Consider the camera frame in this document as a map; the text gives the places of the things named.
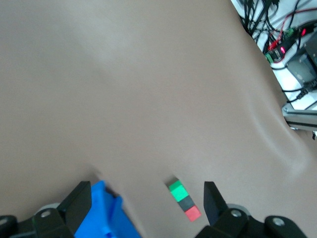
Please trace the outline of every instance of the blue plastic container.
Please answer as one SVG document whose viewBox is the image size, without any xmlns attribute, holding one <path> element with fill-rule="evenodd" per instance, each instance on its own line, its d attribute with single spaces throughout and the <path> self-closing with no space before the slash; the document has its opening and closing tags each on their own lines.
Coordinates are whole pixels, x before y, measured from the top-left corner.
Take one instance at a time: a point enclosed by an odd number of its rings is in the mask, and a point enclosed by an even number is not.
<svg viewBox="0 0 317 238">
<path fill-rule="evenodd" d="M 104 181 L 91 188 L 92 206 L 76 238 L 141 238 L 122 210 L 122 198 L 106 192 Z"/>
</svg>

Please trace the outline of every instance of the table surface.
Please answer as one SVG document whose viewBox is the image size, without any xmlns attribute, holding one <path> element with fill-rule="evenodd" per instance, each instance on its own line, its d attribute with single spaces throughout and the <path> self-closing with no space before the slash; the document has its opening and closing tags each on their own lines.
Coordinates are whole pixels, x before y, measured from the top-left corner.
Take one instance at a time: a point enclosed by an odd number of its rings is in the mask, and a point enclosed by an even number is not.
<svg viewBox="0 0 317 238">
<path fill-rule="evenodd" d="M 317 147 L 230 0 L 1 1 L 2 214 L 105 180 L 144 238 L 193 238 L 165 183 L 204 181 L 317 234 Z"/>
</svg>

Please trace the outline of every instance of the screw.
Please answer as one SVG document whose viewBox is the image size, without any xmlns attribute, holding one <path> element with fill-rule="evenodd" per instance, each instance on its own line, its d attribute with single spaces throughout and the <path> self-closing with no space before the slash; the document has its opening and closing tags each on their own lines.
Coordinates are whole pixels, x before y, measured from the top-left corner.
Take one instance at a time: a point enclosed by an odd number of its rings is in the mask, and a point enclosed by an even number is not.
<svg viewBox="0 0 317 238">
<path fill-rule="evenodd" d="M 51 214 L 50 210 L 47 210 L 47 211 L 45 211 L 45 212 L 43 212 L 43 213 L 41 214 L 41 217 L 44 218 L 44 217 L 49 216 L 50 214 Z"/>
<path fill-rule="evenodd" d="M 8 218 L 3 218 L 0 220 L 0 226 L 4 225 L 8 221 Z"/>
<path fill-rule="evenodd" d="M 241 212 L 239 212 L 238 210 L 232 210 L 231 215 L 234 217 L 241 217 L 242 216 Z"/>
<path fill-rule="evenodd" d="M 274 222 L 274 224 L 276 224 L 279 227 L 282 227 L 285 225 L 284 221 L 278 217 L 274 217 L 273 222 Z"/>
</svg>

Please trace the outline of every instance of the glowing red light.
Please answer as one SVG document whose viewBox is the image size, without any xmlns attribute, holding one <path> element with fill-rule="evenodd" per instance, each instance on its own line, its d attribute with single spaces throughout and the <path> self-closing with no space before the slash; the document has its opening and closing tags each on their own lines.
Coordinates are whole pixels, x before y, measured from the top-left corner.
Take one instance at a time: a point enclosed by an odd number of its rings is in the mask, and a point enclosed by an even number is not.
<svg viewBox="0 0 317 238">
<path fill-rule="evenodd" d="M 303 29 L 302 36 L 305 36 L 305 34 L 306 34 L 306 28 Z"/>
<path fill-rule="evenodd" d="M 284 47 L 281 47 L 281 52 L 282 52 L 283 54 L 285 54 L 285 48 L 284 48 Z"/>
</svg>

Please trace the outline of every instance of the tri-color block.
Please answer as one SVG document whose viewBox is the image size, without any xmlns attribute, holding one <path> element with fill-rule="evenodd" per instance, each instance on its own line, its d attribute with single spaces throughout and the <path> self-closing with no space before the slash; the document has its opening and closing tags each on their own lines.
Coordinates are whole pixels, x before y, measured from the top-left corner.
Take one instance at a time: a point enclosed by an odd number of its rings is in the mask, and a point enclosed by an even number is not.
<svg viewBox="0 0 317 238">
<path fill-rule="evenodd" d="M 193 222 L 201 216 L 201 213 L 198 207 L 195 205 L 192 198 L 189 196 L 187 190 L 183 186 L 180 180 L 177 180 L 169 187 L 169 191 L 175 200 L 178 202 L 178 205 L 185 212 L 188 219 Z"/>
</svg>

